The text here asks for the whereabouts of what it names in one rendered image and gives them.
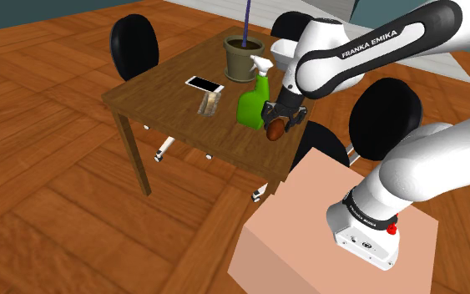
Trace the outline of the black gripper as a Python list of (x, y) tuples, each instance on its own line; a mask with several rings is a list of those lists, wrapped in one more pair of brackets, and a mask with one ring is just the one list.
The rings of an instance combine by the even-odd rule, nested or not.
[(270, 123), (277, 117), (288, 117), (285, 132), (291, 127), (300, 124), (307, 114), (307, 109), (302, 105), (304, 96), (295, 94), (287, 87), (283, 86), (274, 102), (265, 101), (261, 112), (261, 118), (264, 121), (264, 129), (267, 129)]

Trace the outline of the brown oval potato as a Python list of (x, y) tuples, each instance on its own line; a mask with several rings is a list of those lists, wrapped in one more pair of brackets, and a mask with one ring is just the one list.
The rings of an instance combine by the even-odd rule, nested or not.
[(266, 129), (266, 138), (269, 141), (278, 140), (285, 133), (285, 122), (283, 119), (274, 119)]

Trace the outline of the green spray bottle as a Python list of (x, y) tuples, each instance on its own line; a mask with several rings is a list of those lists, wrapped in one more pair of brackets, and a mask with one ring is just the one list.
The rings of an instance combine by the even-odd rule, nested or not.
[(264, 120), (261, 118), (264, 103), (270, 98), (267, 72), (274, 64), (269, 59), (256, 55), (251, 55), (250, 58), (253, 61), (251, 70), (257, 68), (258, 74), (255, 77), (254, 89), (239, 97), (236, 120), (239, 124), (258, 130), (264, 124)]

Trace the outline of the olive plant pot with stem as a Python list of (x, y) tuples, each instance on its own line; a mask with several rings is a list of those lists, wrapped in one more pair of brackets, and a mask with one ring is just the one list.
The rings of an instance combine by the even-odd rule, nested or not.
[(227, 61), (225, 76), (237, 83), (248, 83), (255, 78), (250, 56), (260, 57), (265, 50), (265, 45), (258, 38), (249, 35), (250, 5), (251, 0), (246, 0), (243, 33), (230, 35), (223, 41)]

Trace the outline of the white smartphone with black screen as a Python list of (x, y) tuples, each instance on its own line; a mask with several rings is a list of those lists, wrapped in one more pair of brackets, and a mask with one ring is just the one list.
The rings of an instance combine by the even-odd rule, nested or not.
[(221, 84), (211, 82), (207, 79), (203, 79), (198, 76), (192, 76), (191, 78), (186, 80), (184, 83), (191, 87), (201, 89), (207, 92), (212, 92), (212, 93), (220, 93), (224, 88), (224, 86)]

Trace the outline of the black office chair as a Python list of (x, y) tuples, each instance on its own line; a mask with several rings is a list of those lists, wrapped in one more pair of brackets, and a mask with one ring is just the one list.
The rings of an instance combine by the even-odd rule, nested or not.
[(314, 148), (346, 167), (358, 158), (381, 161), (422, 122), (417, 94), (403, 81), (378, 79), (354, 104), (349, 118), (351, 143), (343, 143), (325, 126), (308, 121), (292, 162), (297, 165)]
[(130, 14), (118, 20), (110, 33), (110, 53), (124, 81), (159, 64), (159, 45), (151, 22), (143, 15)]

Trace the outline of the pink robot stand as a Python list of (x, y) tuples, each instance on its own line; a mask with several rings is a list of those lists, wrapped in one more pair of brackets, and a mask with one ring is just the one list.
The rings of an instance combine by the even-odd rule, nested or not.
[(438, 223), (416, 207), (399, 214), (388, 271), (335, 243), (326, 211), (361, 180), (312, 150), (244, 224), (230, 276), (247, 294), (430, 294)]

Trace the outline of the brown wooden table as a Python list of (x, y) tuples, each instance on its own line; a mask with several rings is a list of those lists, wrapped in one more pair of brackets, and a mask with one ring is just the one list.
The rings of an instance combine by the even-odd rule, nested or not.
[[(226, 78), (223, 42), (241, 32), (240, 27), (228, 28), (103, 94), (145, 195), (151, 189), (130, 127), (131, 120), (262, 177), (269, 184), (268, 193), (273, 193), (286, 180), (305, 126), (297, 125), (277, 141), (269, 141), (264, 130), (237, 123), (238, 98), (253, 86)], [(197, 113), (204, 93), (187, 85), (193, 76), (224, 87), (211, 117)]]

